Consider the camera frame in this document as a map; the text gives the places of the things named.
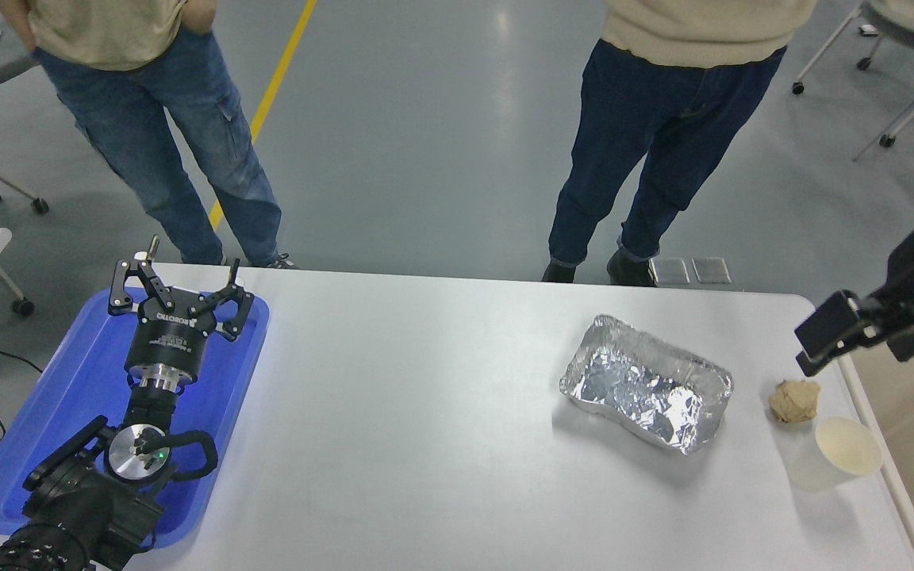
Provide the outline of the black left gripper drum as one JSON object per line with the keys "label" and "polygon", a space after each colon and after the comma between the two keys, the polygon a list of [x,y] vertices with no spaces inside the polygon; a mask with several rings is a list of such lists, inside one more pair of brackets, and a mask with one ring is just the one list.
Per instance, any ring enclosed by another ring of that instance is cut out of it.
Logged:
{"label": "black left gripper drum", "polygon": [[138,323],[124,368],[142,378],[149,366],[170,366],[182,381],[197,381],[208,336],[217,328],[213,310],[191,316],[202,305],[199,292],[173,289],[174,308],[159,297],[146,297],[136,311]]}

